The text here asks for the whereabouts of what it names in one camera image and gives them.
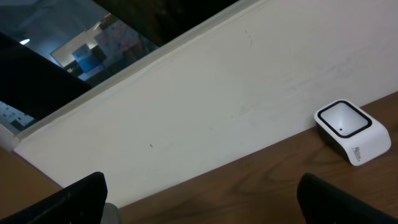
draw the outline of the scratch mark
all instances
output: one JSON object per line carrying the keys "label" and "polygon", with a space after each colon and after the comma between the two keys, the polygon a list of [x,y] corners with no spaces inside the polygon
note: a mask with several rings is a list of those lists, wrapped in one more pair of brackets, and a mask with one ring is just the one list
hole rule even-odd
{"label": "scratch mark", "polygon": [[244,30],[245,33],[248,35],[248,37],[250,38],[250,46],[251,47],[253,45],[253,39],[251,38],[251,36],[248,34],[248,32],[246,30]]}

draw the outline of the window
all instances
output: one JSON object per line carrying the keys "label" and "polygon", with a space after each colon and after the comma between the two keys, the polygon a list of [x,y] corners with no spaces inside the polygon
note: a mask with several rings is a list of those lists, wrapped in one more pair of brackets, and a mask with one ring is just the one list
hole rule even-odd
{"label": "window", "polygon": [[23,131],[235,1],[0,1],[0,123]]}

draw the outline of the wooden desk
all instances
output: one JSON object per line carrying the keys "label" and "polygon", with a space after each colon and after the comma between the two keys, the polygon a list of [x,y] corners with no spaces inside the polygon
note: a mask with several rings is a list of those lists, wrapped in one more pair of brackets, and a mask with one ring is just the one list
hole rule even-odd
{"label": "wooden desk", "polygon": [[0,219],[25,209],[61,190],[18,155],[0,147]]}
{"label": "wooden desk", "polygon": [[304,223],[296,199],[311,172],[398,218],[398,92],[363,107],[392,147],[353,167],[314,128],[121,209],[124,223]]}

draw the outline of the ceiling light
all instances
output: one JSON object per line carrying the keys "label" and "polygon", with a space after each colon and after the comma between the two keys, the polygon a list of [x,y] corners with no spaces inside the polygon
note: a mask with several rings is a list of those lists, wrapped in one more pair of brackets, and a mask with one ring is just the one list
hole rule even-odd
{"label": "ceiling light", "polygon": [[21,41],[21,42],[19,42],[19,43],[22,44],[22,45],[25,45],[25,44],[27,44],[29,41],[30,41],[30,39],[26,39],[26,40],[23,40],[23,41]]}

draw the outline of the printed logo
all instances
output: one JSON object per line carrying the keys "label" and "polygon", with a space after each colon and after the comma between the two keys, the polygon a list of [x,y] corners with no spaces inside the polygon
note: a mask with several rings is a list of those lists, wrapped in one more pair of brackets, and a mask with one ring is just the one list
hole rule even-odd
{"label": "printed logo", "polygon": [[359,151],[359,147],[352,147],[352,150],[355,153],[356,159],[360,162],[361,161],[361,152]]}

